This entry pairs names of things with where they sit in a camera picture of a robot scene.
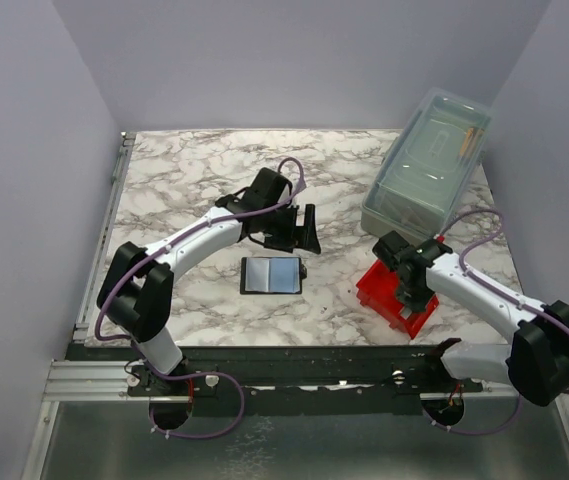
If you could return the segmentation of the red plastic bin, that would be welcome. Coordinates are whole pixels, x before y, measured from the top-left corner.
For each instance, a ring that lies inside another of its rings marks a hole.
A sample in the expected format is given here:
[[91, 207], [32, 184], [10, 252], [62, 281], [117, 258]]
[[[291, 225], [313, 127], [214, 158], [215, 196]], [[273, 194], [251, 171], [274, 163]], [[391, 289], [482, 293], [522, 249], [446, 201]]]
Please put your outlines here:
[[395, 298], [398, 286], [397, 275], [376, 260], [357, 282], [357, 298], [362, 306], [375, 311], [392, 329], [414, 339], [438, 308], [439, 299], [434, 295], [424, 312], [415, 313]]

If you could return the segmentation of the black leather card holder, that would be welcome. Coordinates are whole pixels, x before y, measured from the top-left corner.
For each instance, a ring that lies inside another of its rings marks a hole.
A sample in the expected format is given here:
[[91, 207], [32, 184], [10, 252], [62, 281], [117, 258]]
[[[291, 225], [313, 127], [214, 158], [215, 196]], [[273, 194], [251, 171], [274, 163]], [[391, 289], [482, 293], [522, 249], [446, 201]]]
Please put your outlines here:
[[240, 266], [242, 295], [299, 295], [307, 269], [299, 257], [244, 257]]

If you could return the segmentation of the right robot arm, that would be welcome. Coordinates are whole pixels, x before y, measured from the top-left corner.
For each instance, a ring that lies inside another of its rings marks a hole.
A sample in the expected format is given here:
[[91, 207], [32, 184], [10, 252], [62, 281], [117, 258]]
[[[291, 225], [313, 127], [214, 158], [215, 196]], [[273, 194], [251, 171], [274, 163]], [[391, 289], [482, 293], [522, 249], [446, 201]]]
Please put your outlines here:
[[486, 322], [501, 344], [451, 340], [424, 367], [424, 379], [444, 392], [459, 380], [476, 379], [512, 386], [537, 406], [549, 405], [569, 390], [569, 305], [545, 304], [518, 294], [470, 267], [444, 243], [413, 245], [399, 233], [380, 240], [384, 259], [397, 274], [397, 300], [421, 312], [442, 294]]

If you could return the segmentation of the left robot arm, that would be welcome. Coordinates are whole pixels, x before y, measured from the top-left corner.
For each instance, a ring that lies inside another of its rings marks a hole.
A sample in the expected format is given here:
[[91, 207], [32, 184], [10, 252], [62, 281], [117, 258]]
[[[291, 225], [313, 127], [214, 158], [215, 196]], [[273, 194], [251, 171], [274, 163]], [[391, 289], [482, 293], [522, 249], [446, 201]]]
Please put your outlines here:
[[257, 233], [264, 235], [266, 249], [321, 252], [315, 205], [305, 206], [298, 224], [297, 205], [248, 212], [230, 197], [225, 200], [226, 205], [213, 206], [200, 220], [149, 246], [122, 244], [98, 294], [98, 320], [109, 319], [125, 332], [153, 367], [152, 384], [165, 395], [178, 393], [186, 380], [179, 365], [184, 355], [167, 328], [177, 280], [216, 252]]

